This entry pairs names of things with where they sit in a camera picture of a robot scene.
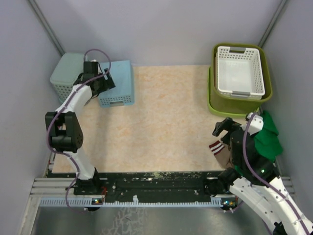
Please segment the light blue perforated basket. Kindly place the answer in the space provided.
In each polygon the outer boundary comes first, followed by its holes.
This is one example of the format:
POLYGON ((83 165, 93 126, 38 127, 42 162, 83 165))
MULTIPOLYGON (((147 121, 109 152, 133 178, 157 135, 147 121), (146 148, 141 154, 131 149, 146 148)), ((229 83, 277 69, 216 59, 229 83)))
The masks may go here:
POLYGON ((134 104, 134 71, 130 60, 111 62, 110 75, 115 87, 97 97, 99 105, 104 108, 134 104))

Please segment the large teal perforated basket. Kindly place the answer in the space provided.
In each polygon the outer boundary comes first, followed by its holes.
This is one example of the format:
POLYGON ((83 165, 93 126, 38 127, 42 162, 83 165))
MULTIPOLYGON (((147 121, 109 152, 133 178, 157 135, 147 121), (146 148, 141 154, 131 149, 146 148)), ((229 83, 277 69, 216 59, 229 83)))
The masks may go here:
POLYGON ((55 67, 50 82, 63 103, 72 91, 72 87, 79 74, 83 72, 83 53, 65 53, 55 67))

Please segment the white basket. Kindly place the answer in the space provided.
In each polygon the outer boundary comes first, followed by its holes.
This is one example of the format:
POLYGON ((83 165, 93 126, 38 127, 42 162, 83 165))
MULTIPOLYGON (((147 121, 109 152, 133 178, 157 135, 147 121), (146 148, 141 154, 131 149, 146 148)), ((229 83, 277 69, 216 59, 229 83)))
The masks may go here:
POLYGON ((260 100, 265 95, 258 49, 219 46, 216 69, 216 89, 221 95, 252 100, 260 100))

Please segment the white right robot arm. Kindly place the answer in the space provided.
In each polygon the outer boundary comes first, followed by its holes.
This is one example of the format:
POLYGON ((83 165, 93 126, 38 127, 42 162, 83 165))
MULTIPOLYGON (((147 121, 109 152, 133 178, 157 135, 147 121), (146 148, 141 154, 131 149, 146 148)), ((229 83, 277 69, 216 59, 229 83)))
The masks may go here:
POLYGON ((246 124, 227 117, 215 124, 212 135, 226 134, 210 145, 212 153, 228 149, 229 165, 218 176, 219 190, 232 193, 248 205, 273 235, 311 235, 313 223, 284 186, 275 157, 282 153, 271 117, 249 113, 246 124))

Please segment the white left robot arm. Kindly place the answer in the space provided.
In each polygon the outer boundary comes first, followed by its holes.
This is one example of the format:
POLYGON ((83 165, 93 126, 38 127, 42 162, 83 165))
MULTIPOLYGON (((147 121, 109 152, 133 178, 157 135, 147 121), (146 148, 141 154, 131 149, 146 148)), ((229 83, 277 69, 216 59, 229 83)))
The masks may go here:
POLYGON ((78 116, 88 101, 115 88, 110 70, 97 61, 85 61, 70 95, 56 111, 45 115, 47 146, 53 153, 66 156, 76 170, 70 187, 77 195, 96 194, 102 188, 98 171, 83 150, 84 136, 78 116))

